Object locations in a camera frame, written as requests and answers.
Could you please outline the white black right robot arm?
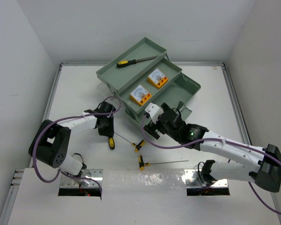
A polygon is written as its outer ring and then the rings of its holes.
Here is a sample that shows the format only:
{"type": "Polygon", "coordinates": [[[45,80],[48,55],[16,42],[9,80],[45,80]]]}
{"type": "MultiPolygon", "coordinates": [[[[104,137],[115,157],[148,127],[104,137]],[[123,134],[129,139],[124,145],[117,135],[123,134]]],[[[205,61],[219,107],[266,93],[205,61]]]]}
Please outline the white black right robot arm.
{"type": "Polygon", "coordinates": [[[166,103],[150,103],[144,113],[150,122],[142,132],[159,131],[175,140],[174,149],[188,148],[209,152],[231,160],[229,163],[207,160],[198,173],[201,183],[210,186],[222,179],[253,182],[263,190],[278,193],[281,187],[281,152],[275,145],[257,147],[227,139],[206,127],[186,123],[181,114],[166,103]]]}

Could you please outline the yellow T-handle hex key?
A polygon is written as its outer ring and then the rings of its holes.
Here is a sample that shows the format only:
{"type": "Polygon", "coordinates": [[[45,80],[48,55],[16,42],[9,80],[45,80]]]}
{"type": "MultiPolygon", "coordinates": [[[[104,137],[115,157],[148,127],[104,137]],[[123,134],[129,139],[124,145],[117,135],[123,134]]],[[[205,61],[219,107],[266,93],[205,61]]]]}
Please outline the yellow T-handle hex key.
{"type": "Polygon", "coordinates": [[[150,163],[150,162],[144,162],[144,159],[141,154],[138,155],[138,163],[139,163],[139,169],[141,171],[144,170],[145,167],[151,166],[151,165],[158,165],[158,164],[172,164],[172,163],[182,163],[182,162],[189,162],[189,160],[177,160],[177,161],[166,161],[166,162],[155,162],[155,163],[150,163]]]}
{"type": "Polygon", "coordinates": [[[121,137],[122,139],[124,139],[125,141],[130,143],[134,147],[135,152],[139,152],[145,143],[145,140],[141,140],[139,143],[134,143],[134,142],[129,141],[127,138],[123,137],[122,135],[120,135],[116,132],[114,132],[114,134],[116,134],[117,136],[121,137]]]}

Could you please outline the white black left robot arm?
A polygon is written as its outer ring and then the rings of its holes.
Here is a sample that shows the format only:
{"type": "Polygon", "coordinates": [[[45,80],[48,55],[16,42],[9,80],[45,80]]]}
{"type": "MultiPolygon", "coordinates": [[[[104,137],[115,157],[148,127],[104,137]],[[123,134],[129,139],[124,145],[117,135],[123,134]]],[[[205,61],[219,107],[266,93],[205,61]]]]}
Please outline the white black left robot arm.
{"type": "Polygon", "coordinates": [[[85,110],[81,116],[66,117],[57,122],[44,120],[30,145],[29,154],[52,168],[79,176],[86,165],[67,153],[70,137],[97,129],[100,136],[113,138],[115,112],[112,104],[103,101],[95,110],[85,110]]]}

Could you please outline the green toolbox with clear lid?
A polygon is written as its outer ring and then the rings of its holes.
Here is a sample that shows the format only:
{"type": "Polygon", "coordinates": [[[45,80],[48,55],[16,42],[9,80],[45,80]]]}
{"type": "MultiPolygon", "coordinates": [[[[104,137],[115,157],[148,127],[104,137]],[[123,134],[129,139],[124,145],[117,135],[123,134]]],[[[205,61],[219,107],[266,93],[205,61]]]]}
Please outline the green toolbox with clear lid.
{"type": "Polygon", "coordinates": [[[144,37],[106,66],[99,69],[96,75],[121,99],[125,114],[137,126],[141,126],[145,108],[149,103],[158,106],[166,103],[170,108],[177,108],[181,112],[183,120],[187,119],[192,112],[187,108],[187,103],[201,89],[201,85],[185,75],[182,68],[168,60],[165,48],[147,37],[144,37]],[[154,60],[144,61],[124,68],[116,67],[116,64],[123,60],[142,59],[151,56],[158,57],[154,60]],[[148,82],[148,75],[156,68],[160,69],[169,79],[160,89],[155,88],[148,82]],[[140,84],[152,94],[151,99],[142,106],[130,99],[130,93],[140,84]]]}

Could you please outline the orange analog meter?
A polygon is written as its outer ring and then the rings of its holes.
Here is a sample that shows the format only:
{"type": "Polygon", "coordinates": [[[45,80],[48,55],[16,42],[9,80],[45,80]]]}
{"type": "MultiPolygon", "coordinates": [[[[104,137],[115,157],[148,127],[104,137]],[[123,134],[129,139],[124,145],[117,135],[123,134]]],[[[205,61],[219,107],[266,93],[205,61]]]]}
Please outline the orange analog meter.
{"type": "Polygon", "coordinates": [[[168,77],[158,68],[148,75],[148,82],[157,89],[162,88],[168,80],[168,77]]]}
{"type": "Polygon", "coordinates": [[[152,97],[152,94],[148,92],[141,84],[138,85],[131,93],[130,99],[136,104],[142,106],[152,97]]]}

